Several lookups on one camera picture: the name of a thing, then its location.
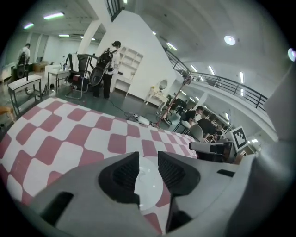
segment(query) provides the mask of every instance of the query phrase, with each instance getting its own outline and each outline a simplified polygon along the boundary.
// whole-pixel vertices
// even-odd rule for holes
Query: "white shelf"
[[[137,70],[136,67],[131,66],[129,63],[122,62],[121,64],[122,64],[123,66],[126,66],[126,67],[132,68],[132,69],[134,69],[134,70]]]
[[[114,75],[111,82],[111,91],[115,88],[125,91],[126,95],[130,85],[133,82],[133,78],[137,69],[143,59],[143,55],[136,52],[135,50],[123,46],[120,50],[120,60],[119,60],[119,72],[122,73]]]

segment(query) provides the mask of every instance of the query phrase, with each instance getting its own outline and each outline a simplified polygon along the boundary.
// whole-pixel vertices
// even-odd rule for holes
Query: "gray floor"
[[[10,96],[8,93],[8,84],[10,80],[6,80],[4,83],[0,84],[0,106],[9,106],[12,107]],[[58,89],[56,94],[51,94],[51,96],[59,97],[63,100],[70,101],[72,103],[85,106],[87,108],[93,109],[95,111],[104,112],[119,118],[126,119],[125,113],[137,113],[149,121],[156,123],[159,120],[159,117],[156,117],[155,112],[159,111],[155,105],[145,105],[143,100],[139,98],[135,98],[133,96],[128,95],[125,98],[124,92],[119,90],[115,90],[110,94],[109,100],[101,98],[93,98],[93,94],[91,92],[83,94],[81,100],[72,100],[65,97],[65,94],[70,90],[69,86],[65,86],[61,83],[61,87]],[[27,101],[28,96],[24,91],[16,94],[18,101]],[[21,113],[24,114],[34,105],[34,99],[30,99],[23,106],[21,106]],[[12,125],[10,118],[6,115],[0,115],[0,124],[4,125],[4,127],[0,131],[0,140],[7,132],[7,130]],[[165,122],[160,123],[160,128],[165,130],[173,130],[175,125],[168,126]]]

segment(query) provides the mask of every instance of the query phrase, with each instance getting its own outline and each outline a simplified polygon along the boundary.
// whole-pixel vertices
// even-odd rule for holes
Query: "white column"
[[[94,36],[94,34],[96,33],[97,29],[99,28],[100,24],[102,23],[101,20],[94,20],[90,23],[90,25],[88,26],[83,39],[79,45],[79,48],[77,50],[77,54],[84,54],[87,51],[87,48],[89,46],[89,44],[92,41],[92,38]]]
[[[204,104],[204,102],[207,100],[207,98],[208,98],[208,93],[205,92],[205,93],[202,95],[202,97],[199,98],[198,103],[194,106],[193,109],[196,110],[198,106],[202,106],[202,105]]]

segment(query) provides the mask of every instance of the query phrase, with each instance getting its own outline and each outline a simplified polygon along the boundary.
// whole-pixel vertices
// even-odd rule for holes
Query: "metal railing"
[[[170,60],[173,66],[173,69],[175,69],[181,75],[187,75],[190,72],[189,69],[185,66],[185,64],[182,63],[173,53],[168,51],[167,48],[164,48],[164,51],[166,52],[166,55],[168,56],[168,59]]]
[[[115,20],[115,18],[120,14],[124,7],[120,7],[119,0],[106,0],[107,10],[109,15],[111,16],[111,22]]]
[[[250,87],[245,86],[244,84],[224,77],[205,73],[192,72],[191,76],[193,81],[205,83],[231,93],[244,100],[245,102],[251,104],[256,109],[262,109],[264,111],[263,104],[267,100],[267,97],[251,89]]]
[[[173,68],[178,71],[183,77],[188,74],[190,70],[183,64],[173,53],[169,52],[167,48],[164,48],[165,52],[173,66]],[[268,99],[259,92],[245,86],[239,82],[206,73],[191,72],[192,80],[205,83],[207,85],[216,87],[230,94],[233,94],[250,105],[254,106],[256,109],[265,112],[263,105]]]

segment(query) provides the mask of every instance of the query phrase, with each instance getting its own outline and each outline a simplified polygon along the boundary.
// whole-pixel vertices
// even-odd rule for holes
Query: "pink and white checkered floor mat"
[[[11,196],[28,204],[32,197],[70,169],[118,154],[139,151],[157,166],[157,152],[196,158],[187,135],[140,125],[49,98],[22,116],[0,143],[0,174]],[[170,193],[141,211],[165,233]]]

